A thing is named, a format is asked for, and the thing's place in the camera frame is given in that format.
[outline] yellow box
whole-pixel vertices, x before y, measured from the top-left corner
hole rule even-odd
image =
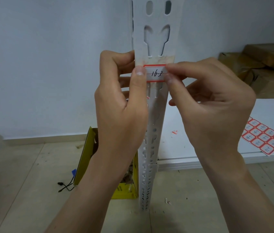
[[[79,184],[91,157],[98,149],[98,144],[98,129],[89,127],[73,185]],[[133,159],[133,181],[133,184],[120,183],[116,188],[112,199],[136,199],[138,197],[138,152],[136,152]]]

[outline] white wall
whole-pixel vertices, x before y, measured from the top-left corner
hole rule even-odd
[[[99,54],[129,51],[129,25],[129,0],[0,0],[0,134],[95,126]],[[267,42],[274,42],[274,0],[186,0],[176,61]]]

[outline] wall baseboard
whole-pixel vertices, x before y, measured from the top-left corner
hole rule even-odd
[[[6,139],[3,142],[9,146],[14,145],[32,145],[57,142],[85,141],[86,134],[64,135],[64,136],[46,136],[33,138]]]

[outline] left hand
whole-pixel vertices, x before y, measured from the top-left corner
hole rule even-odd
[[[114,167],[112,171],[119,178],[124,176],[141,145],[148,123],[146,70],[142,66],[134,67],[134,51],[105,50],[100,54],[100,84],[95,92],[97,155],[109,167]],[[127,73],[132,73],[131,77],[120,77]],[[128,86],[129,101],[126,101],[121,87]]]

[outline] white shelf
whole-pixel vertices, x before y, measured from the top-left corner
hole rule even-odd
[[[274,129],[274,99],[257,99],[251,117]],[[177,135],[172,135],[174,130],[178,130]],[[266,156],[243,139],[240,139],[238,151],[247,163],[274,161],[274,153]],[[160,171],[200,167],[194,148],[186,136],[179,111],[169,105],[166,107],[158,164]]]

